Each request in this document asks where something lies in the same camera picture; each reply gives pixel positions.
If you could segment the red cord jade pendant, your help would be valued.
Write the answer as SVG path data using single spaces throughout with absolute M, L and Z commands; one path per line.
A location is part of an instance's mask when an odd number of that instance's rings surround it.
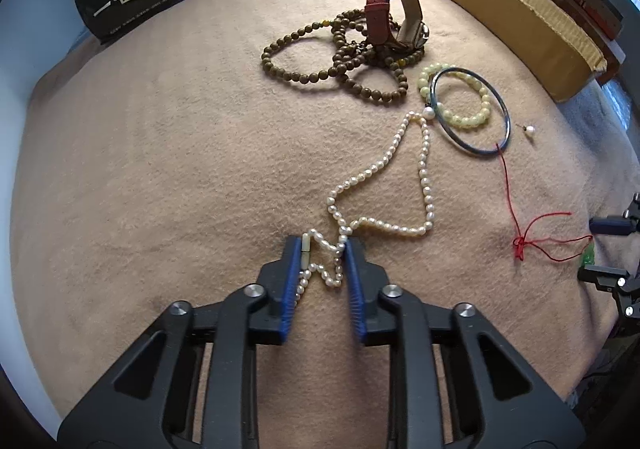
M 511 196 L 511 178 L 509 175 L 508 165 L 506 164 L 506 158 L 504 157 L 503 148 L 498 144 L 495 144 L 497 147 L 497 154 L 500 160 L 503 181 L 504 181 L 504 192 L 506 193 L 506 206 L 508 207 L 509 215 L 513 222 L 515 235 L 512 240 L 512 250 L 514 258 L 517 261 L 525 261 L 525 250 L 528 247 L 532 247 L 533 249 L 540 252 L 544 257 L 548 258 L 549 261 L 552 261 L 554 264 L 564 264 L 568 261 L 573 261 L 573 259 L 580 258 L 584 256 L 590 245 L 593 243 L 593 234 L 585 233 L 585 235 L 580 235 L 579 237 L 573 238 L 554 238 L 554 237 L 546 237 L 546 238 L 530 238 L 529 232 L 533 229 L 535 225 L 539 222 L 546 220 L 547 218 L 555 218 L 555 217 L 563 217 L 568 218 L 572 217 L 573 213 L 570 211 L 554 211 L 547 212 L 536 215 L 532 220 L 528 222 L 528 224 L 523 227 L 518 220 L 518 214 L 516 214 L 513 200 Z M 572 245 L 575 243 L 582 242 L 584 245 L 579 251 L 576 251 L 572 255 L 568 255 L 565 257 L 557 257 L 552 255 L 548 250 L 544 248 L 544 243 L 553 243 L 556 245 Z

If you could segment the dark metal bangle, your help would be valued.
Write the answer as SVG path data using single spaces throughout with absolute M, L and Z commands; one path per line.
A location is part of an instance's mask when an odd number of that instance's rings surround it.
M 436 88 L 437 84 L 442 76 L 446 76 L 446 74 L 453 73 L 462 73 L 466 76 L 471 76 L 473 81 L 480 82 L 480 86 L 487 88 L 488 92 L 496 99 L 497 104 L 499 105 L 502 117 L 503 117 L 503 128 L 504 135 L 502 137 L 501 142 L 496 143 L 494 148 L 491 149 L 480 149 L 476 148 L 465 141 L 454 131 L 454 129 L 449 124 L 449 121 L 444 116 L 444 111 L 440 110 L 437 107 L 437 96 L 436 96 Z M 493 87 L 487 80 L 480 76 L 478 73 L 462 67 L 451 66 L 448 68 L 443 68 L 442 70 L 434 73 L 430 84 L 428 84 L 428 97 L 427 97 L 428 105 L 434 110 L 435 117 L 446 133 L 446 135 L 462 150 L 466 151 L 468 154 L 472 154 L 472 156 L 477 157 L 495 157 L 500 156 L 503 153 L 503 150 L 506 149 L 506 146 L 509 145 L 511 134 L 512 134 L 512 120 L 509 113 L 508 108 L 506 108 L 506 104 L 504 103 L 502 97 L 498 93 L 498 91 Z

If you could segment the brown wooden bead mala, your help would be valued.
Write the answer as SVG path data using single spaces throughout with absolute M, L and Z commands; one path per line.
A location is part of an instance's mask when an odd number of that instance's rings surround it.
M 303 39 L 306 34 L 329 28 L 336 52 L 332 57 L 332 66 L 311 73 L 300 73 L 280 68 L 273 63 L 273 57 L 286 46 Z M 346 91 L 355 96 L 374 102 L 390 104 L 401 102 L 408 94 L 408 78 L 405 68 L 416 65 L 424 57 L 424 47 L 430 37 L 430 29 L 423 21 L 419 22 L 418 40 L 408 50 L 400 50 L 390 45 L 373 45 L 369 40 L 368 24 L 363 9 L 348 10 L 338 14 L 332 20 L 315 21 L 282 39 L 266 46 L 262 51 L 262 70 L 270 76 L 286 83 L 314 84 L 329 79 L 335 80 Z M 381 91 L 367 87 L 352 79 L 349 72 L 359 67 L 376 67 L 390 71 L 397 86 L 393 91 Z

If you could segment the red leather strap watch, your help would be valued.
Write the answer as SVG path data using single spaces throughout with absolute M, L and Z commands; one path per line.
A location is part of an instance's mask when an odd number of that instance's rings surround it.
M 368 41 L 375 46 L 414 52 L 430 36 L 420 0 L 366 0 Z

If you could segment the cardboard box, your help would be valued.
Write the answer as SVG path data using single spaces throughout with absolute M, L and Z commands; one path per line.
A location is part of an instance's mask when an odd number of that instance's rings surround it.
M 604 53 L 552 0 L 451 0 L 529 68 L 555 102 L 566 102 L 608 68 Z

